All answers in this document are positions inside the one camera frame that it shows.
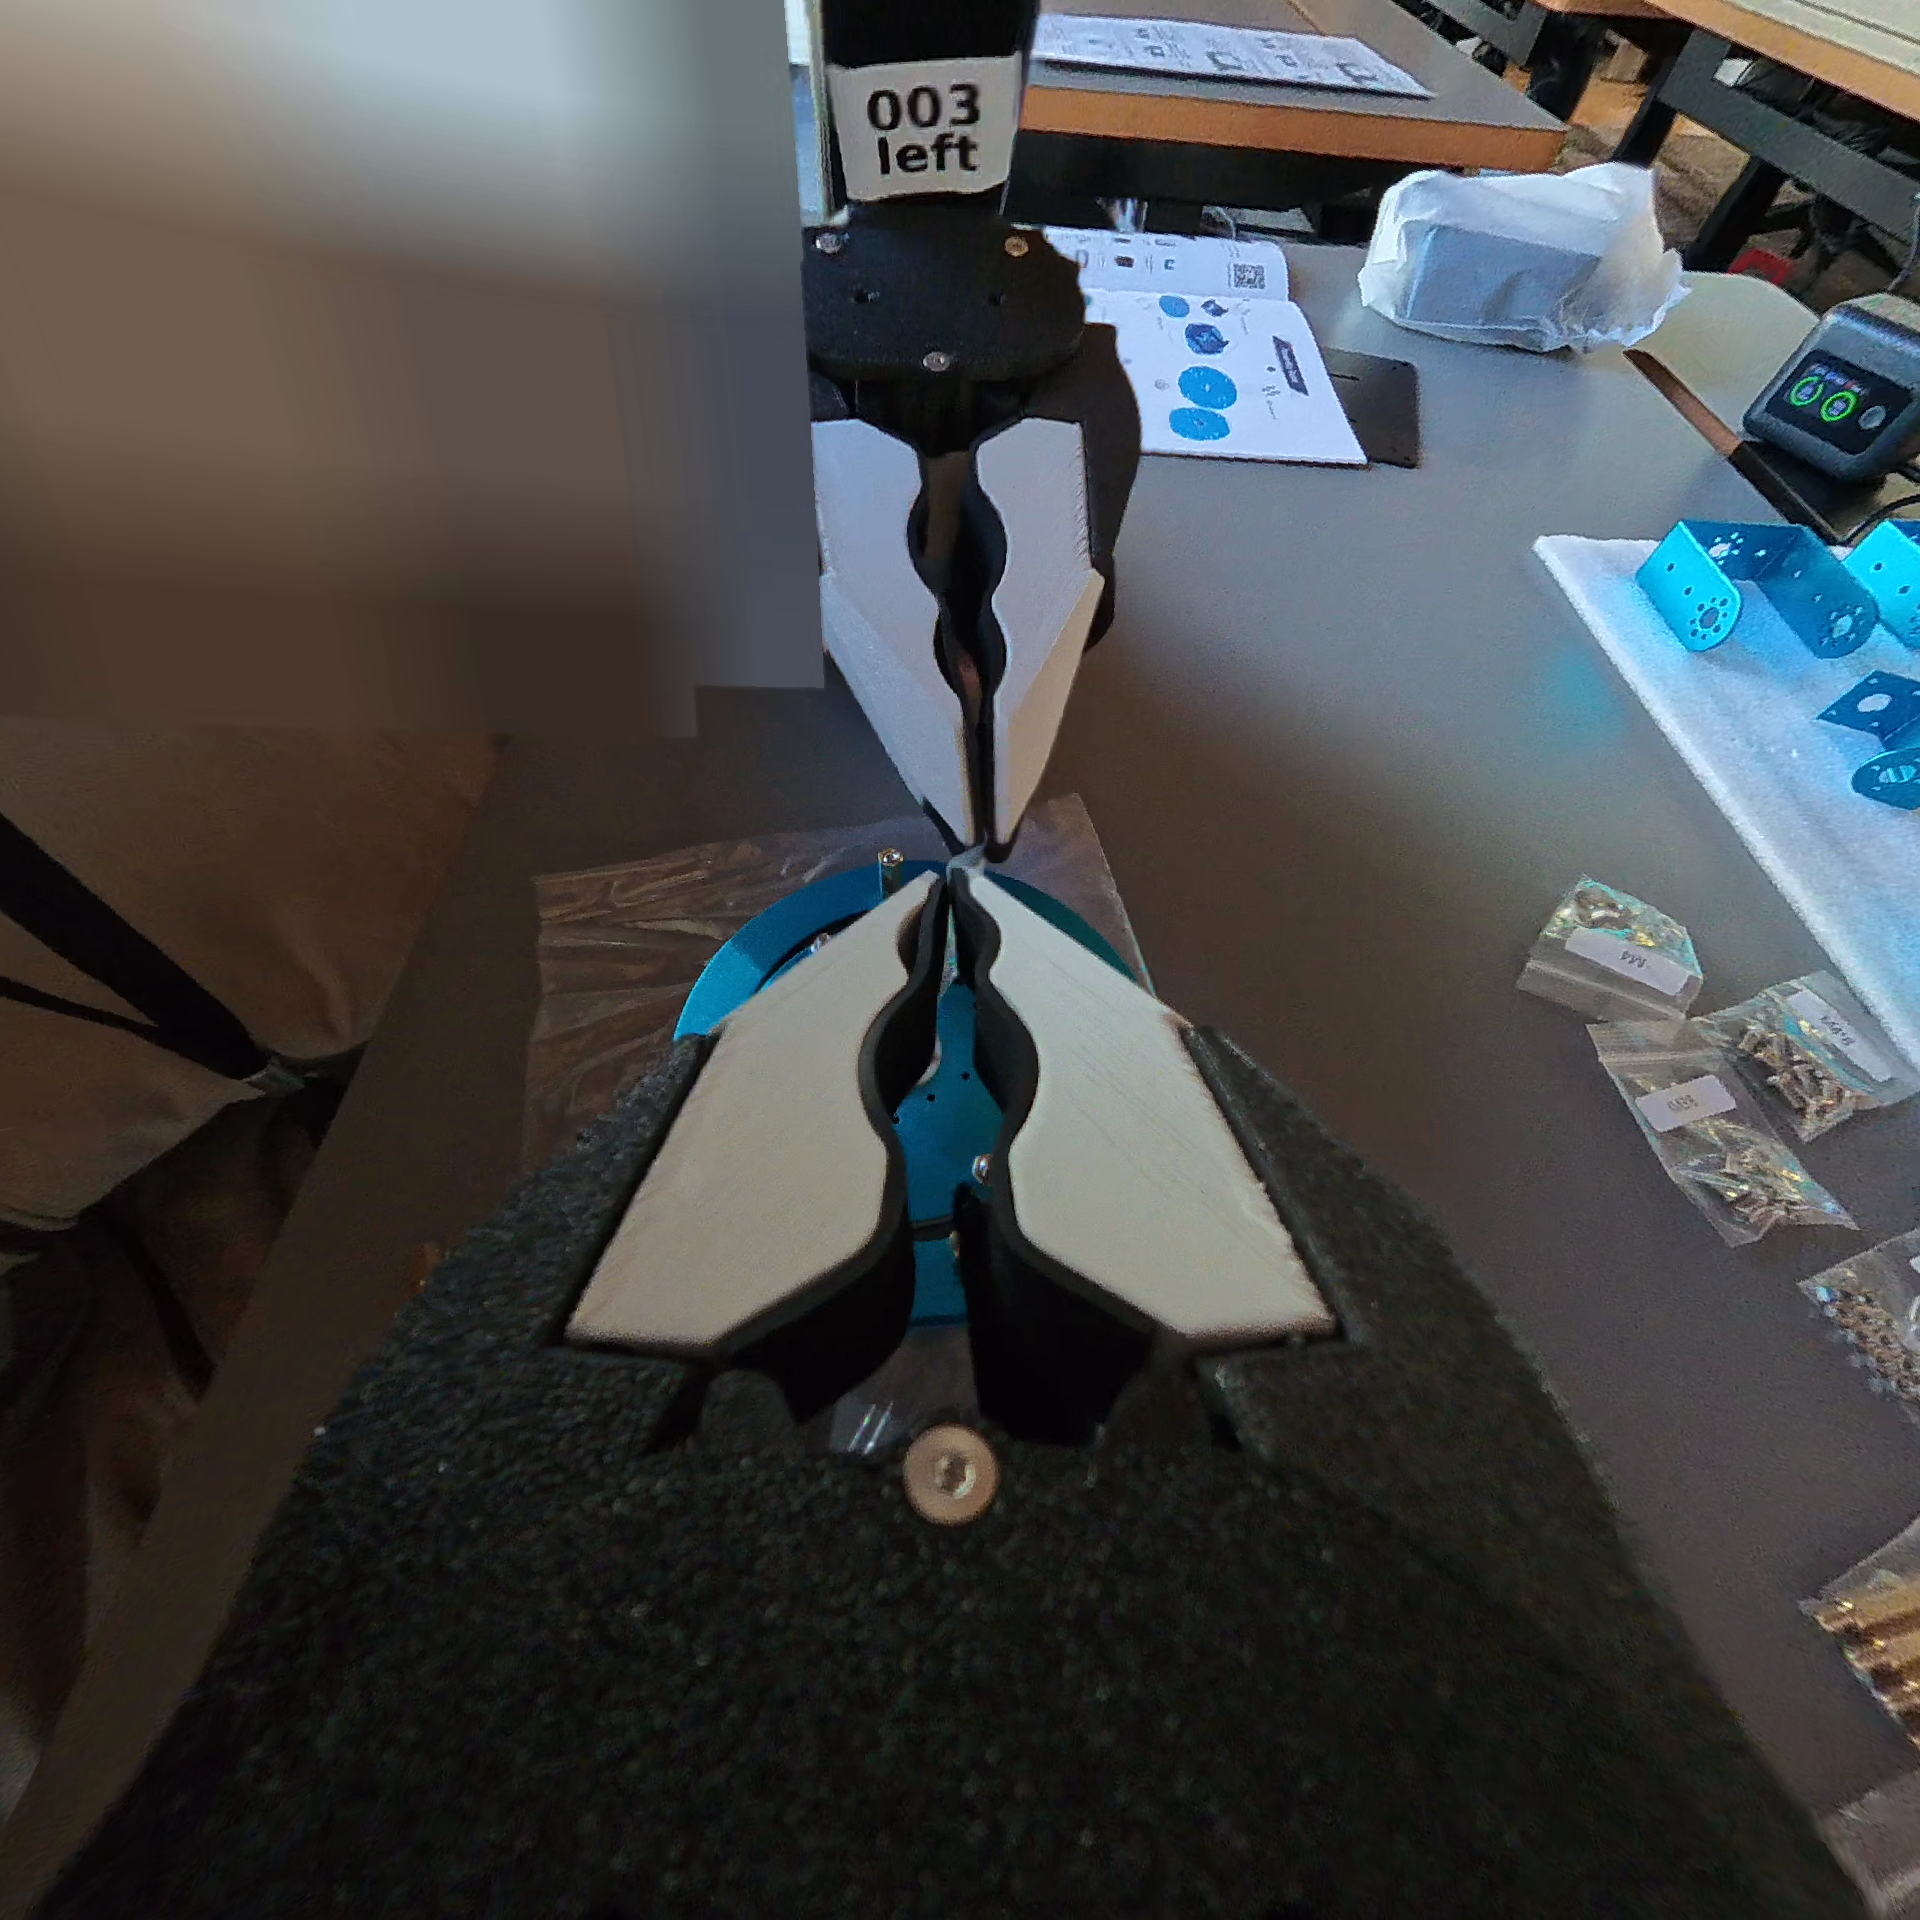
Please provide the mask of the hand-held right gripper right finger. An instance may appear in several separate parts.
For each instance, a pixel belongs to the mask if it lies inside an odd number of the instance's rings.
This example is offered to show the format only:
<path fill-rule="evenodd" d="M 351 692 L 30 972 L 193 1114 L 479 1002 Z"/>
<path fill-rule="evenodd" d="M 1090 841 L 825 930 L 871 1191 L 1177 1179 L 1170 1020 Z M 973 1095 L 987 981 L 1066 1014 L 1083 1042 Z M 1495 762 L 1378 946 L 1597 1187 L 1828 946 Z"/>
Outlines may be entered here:
<path fill-rule="evenodd" d="M 1191 1024 L 982 873 L 952 930 L 1002 1118 L 964 1213 L 982 1410 L 1086 1444 L 1141 1373 L 1336 1335 Z"/>

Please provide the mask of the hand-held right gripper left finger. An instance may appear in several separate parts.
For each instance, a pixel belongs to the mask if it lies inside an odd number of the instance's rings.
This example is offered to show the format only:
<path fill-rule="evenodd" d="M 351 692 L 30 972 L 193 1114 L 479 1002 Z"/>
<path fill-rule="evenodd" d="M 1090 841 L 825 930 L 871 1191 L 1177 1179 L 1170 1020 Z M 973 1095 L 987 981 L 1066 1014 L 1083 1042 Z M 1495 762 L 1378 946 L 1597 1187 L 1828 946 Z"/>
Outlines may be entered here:
<path fill-rule="evenodd" d="M 895 1110 L 938 1046 L 947 886 L 880 897 L 701 1046 L 566 1342 L 772 1378 L 821 1410 L 913 1299 Z"/>

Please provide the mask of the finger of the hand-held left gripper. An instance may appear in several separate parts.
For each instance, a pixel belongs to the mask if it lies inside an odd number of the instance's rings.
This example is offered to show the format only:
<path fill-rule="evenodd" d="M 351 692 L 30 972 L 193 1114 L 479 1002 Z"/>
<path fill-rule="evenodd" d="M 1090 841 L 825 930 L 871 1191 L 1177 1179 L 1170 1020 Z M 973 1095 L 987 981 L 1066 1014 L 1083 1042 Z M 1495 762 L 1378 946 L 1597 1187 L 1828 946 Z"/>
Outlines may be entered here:
<path fill-rule="evenodd" d="M 975 625 L 982 836 L 1009 846 L 1052 759 L 1104 590 L 1090 564 L 1083 432 L 1021 417 L 980 442 L 971 504 L 987 559 Z"/>
<path fill-rule="evenodd" d="M 975 836 L 964 702 L 938 660 L 939 600 L 908 553 L 925 475 L 910 443 L 867 420 L 812 426 L 821 639 L 904 786 L 947 836 Z"/>

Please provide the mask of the blue round metal base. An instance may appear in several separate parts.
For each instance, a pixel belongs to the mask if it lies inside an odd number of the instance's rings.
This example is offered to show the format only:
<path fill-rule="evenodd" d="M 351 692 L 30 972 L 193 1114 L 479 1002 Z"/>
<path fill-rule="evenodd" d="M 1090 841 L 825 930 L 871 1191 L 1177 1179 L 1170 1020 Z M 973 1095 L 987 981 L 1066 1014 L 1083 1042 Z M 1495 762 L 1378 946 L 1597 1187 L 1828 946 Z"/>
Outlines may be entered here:
<path fill-rule="evenodd" d="M 783 894 L 709 961 L 673 1034 L 709 1034 L 744 999 L 871 912 L 900 879 L 929 873 L 929 858 L 883 850 L 871 866 Z M 975 1158 L 996 1146 L 1002 1121 L 996 1096 L 973 1076 L 973 1040 L 973 991 L 956 984 L 952 962 L 947 962 L 929 1069 L 890 1118 L 917 1241 L 913 1328 L 966 1324 L 956 1251 L 950 1249 L 952 1194 L 975 1187 Z"/>

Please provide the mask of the clear plastic bag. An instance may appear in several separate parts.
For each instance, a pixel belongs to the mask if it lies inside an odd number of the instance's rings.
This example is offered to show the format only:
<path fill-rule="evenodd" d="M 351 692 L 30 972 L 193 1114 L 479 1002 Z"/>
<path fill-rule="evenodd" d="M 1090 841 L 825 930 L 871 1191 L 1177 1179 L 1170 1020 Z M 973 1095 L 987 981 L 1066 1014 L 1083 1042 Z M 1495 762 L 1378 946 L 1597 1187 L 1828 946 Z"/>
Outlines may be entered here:
<path fill-rule="evenodd" d="M 673 1046 L 697 972 L 758 912 L 825 874 L 944 852 L 919 813 L 781 829 L 623 866 L 537 874 L 537 1008 L 526 1049 L 519 1168 L 551 1164 Z"/>

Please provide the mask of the white instruction booklet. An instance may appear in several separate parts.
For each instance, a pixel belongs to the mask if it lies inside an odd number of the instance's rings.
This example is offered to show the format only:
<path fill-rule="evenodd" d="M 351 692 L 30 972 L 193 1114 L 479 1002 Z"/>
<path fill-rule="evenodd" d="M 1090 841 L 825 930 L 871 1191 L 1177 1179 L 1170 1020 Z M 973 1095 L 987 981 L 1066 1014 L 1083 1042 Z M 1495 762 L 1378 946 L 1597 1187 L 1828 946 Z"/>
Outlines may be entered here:
<path fill-rule="evenodd" d="M 1363 467 L 1269 243 L 1046 230 L 1117 331 L 1146 454 Z"/>

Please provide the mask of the black flat plate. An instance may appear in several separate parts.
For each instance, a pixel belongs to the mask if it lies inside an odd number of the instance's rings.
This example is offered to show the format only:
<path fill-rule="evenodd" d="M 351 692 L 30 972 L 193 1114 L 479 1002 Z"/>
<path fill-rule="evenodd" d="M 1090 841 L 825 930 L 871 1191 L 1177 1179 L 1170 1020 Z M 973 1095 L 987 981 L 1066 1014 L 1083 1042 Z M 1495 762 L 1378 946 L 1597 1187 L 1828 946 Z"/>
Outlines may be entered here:
<path fill-rule="evenodd" d="M 1322 361 L 1363 461 L 1421 467 L 1416 367 L 1359 350 L 1322 350 Z"/>

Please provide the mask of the printed paper sheet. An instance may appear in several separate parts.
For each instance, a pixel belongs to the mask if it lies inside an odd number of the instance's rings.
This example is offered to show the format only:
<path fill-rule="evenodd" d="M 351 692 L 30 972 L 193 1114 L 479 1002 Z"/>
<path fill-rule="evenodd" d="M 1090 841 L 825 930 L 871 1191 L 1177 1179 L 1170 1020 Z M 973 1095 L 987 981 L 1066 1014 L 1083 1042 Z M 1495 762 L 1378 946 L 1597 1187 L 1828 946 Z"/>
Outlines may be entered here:
<path fill-rule="evenodd" d="M 1040 13 L 1031 60 L 1066 70 L 1158 71 L 1233 86 L 1299 86 L 1428 103 L 1430 88 L 1362 38 L 1243 30 L 1164 17 Z"/>

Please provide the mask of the wooden table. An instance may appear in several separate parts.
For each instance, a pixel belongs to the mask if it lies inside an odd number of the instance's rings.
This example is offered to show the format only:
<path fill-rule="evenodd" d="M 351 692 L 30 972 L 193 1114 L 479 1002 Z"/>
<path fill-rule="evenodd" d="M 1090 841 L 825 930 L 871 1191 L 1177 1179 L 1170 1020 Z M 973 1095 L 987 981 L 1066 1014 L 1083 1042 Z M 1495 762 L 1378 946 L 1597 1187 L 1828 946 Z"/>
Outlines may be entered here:
<path fill-rule="evenodd" d="M 1034 62 L 1021 99 L 1025 135 L 1511 174 L 1547 169 L 1567 142 L 1553 116 L 1393 2 L 1046 2 L 1046 13 L 1212 21 L 1362 38 L 1428 94 L 1386 99 Z"/>

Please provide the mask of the white wrapped package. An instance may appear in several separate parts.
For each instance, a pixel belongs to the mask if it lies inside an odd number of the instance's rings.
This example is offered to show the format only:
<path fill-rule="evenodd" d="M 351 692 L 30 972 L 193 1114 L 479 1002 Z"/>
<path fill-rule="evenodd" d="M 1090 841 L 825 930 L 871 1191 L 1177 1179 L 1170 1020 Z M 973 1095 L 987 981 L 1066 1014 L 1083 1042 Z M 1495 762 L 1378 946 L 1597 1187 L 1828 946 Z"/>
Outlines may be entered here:
<path fill-rule="evenodd" d="M 1421 169 L 1382 197 L 1359 298 L 1436 341 L 1552 354 L 1626 350 L 1688 298 L 1688 284 L 1662 243 L 1643 166 Z"/>

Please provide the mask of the pile of small screw bags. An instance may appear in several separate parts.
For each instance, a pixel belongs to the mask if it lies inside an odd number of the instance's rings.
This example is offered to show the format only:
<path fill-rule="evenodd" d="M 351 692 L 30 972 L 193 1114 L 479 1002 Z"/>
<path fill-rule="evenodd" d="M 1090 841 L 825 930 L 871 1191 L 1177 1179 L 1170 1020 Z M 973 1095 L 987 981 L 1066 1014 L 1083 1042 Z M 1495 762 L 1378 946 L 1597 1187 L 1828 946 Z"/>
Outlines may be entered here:
<path fill-rule="evenodd" d="M 1916 1793 L 1916 1750 L 1803 1611 L 1916 1518 L 1916 1418 L 1870 1385 L 1803 1279 L 1916 1225 L 1916 1100 L 1821 1143 L 1748 1058 L 1683 1020 L 1699 972 L 1637 900 L 1577 879 L 1574 1007 L 1521 1015 L 1527 1191 L 1567 1272 L 1547 1368 L 1592 1438 L 1714 1686 L 1826 1827 Z"/>

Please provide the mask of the beige jacket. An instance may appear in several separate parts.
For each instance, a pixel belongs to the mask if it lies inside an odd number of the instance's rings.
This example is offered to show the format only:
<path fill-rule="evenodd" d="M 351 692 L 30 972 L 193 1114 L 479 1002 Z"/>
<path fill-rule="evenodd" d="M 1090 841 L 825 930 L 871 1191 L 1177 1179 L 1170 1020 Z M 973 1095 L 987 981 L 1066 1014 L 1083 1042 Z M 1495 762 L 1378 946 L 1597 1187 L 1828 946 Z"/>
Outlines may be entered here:
<path fill-rule="evenodd" d="M 2 1241 L 359 1049 L 497 769 L 483 731 L 2 723 Z"/>

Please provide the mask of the white foam sheet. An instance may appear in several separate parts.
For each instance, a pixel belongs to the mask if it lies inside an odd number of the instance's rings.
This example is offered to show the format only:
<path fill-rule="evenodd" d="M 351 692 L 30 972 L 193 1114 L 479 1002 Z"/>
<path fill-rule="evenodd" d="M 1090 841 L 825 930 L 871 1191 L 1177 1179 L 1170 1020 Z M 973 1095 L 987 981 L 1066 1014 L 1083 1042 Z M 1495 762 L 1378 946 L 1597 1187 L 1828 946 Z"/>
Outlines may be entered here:
<path fill-rule="evenodd" d="M 1916 813 L 1855 794 L 1870 741 L 1817 713 L 1892 645 L 1855 660 L 1811 660 L 1789 633 L 1756 626 L 1688 652 L 1637 585 L 1653 541 L 1544 537 L 1534 555 L 1736 829 L 1817 952 L 1885 1033 L 1916 1058 Z"/>

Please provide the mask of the small grey display device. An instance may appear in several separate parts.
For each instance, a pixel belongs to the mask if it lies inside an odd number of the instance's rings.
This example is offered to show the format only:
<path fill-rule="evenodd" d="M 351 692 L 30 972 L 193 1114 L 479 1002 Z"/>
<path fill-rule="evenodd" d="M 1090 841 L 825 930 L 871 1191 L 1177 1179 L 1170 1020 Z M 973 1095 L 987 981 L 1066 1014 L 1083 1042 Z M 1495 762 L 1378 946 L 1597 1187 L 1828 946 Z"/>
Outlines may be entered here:
<path fill-rule="evenodd" d="M 1916 300 L 1841 300 L 1753 404 L 1743 435 L 1837 479 L 1875 485 L 1916 456 Z"/>

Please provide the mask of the blue flat metal bracket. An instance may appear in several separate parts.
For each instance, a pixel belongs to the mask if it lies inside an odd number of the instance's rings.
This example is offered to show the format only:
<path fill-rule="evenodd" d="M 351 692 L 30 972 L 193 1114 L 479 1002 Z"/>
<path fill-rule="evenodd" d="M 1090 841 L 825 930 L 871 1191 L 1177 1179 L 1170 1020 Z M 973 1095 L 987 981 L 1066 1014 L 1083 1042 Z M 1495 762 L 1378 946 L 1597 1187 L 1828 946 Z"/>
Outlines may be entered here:
<path fill-rule="evenodd" d="M 1817 723 L 1861 731 L 1879 756 L 1858 765 L 1852 789 L 1902 813 L 1916 813 L 1916 679 L 1867 674 L 1817 713 Z"/>

